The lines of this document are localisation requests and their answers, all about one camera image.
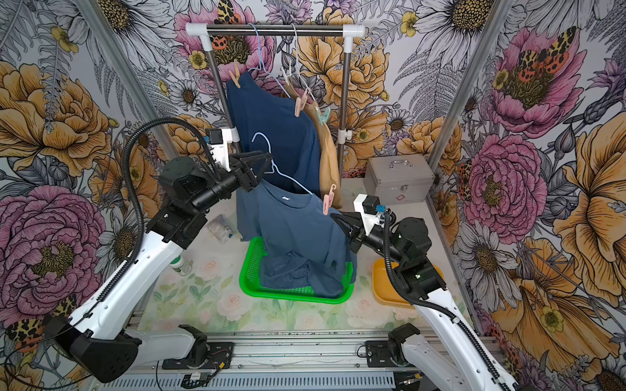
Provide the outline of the slate blue t-shirt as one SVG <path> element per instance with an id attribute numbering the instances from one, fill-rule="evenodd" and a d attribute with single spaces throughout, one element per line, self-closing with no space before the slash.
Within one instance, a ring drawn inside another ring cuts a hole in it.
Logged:
<path id="1" fill-rule="evenodd" d="M 323 214 L 316 195 L 287 192 L 263 180 L 251 192 L 236 194 L 237 229 L 244 241 L 262 239 L 265 255 L 259 262 L 263 288 L 311 288 L 329 299 L 344 291 L 343 277 L 356 255 L 332 219 L 337 210 Z"/>

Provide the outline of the white clothespin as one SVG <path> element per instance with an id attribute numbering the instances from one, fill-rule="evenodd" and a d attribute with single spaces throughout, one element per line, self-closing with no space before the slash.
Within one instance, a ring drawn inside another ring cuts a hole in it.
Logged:
<path id="1" fill-rule="evenodd" d="M 282 68 L 281 73 L 282 73 L 283 78 L 285 79 L 285 84 L 288 86 L 291 86 L 292 85 L 292 81 L 291 81 L 292 73 L 286 68 Z"/>

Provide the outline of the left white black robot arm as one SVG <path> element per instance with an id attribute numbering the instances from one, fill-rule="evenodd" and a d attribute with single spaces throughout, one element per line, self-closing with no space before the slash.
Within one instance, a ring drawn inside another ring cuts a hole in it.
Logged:
<path id="1" fill-rule="evenodd" d="M 229 161 L 229 169 L 218 168 L 218 179 L 189 156 L 168 161 L 159 177 L 166 202 L 147 226 L 138 227 L 130 256 L 69 319 L 56 317 L 47 324 L 46 337 L 99 382 L 115 381 L 145 363 L 174 360 L 198 368 L 208 362 L 207 337 L 195 327 L 137 332 L 127 329 L 127 319 L 161 273 L 196 239 L 210 209 L 238 189 L 249 192 L 259 185 L 272 156 L 246 152 Z"/>

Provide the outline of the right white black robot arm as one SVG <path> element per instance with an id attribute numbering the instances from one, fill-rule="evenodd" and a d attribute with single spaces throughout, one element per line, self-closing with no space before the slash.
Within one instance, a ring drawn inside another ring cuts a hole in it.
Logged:
<path id="1" fill-rule="evenodd" d="M 417 327 L 403 325 L 388 335 L 393 361 L 420 371 L 440 390 L 519 390 L 513 376 L 485 347 L 459 311 L 427 252 L 431 241 L 421 218 L 391 223 L 391 212 L 373 218 L 367 230 L 357 212 L 335 213 L 350 249 L 366 246 L 382 255 L 392 288 L 424 318 L 447 351 L 430 347 Z"/>

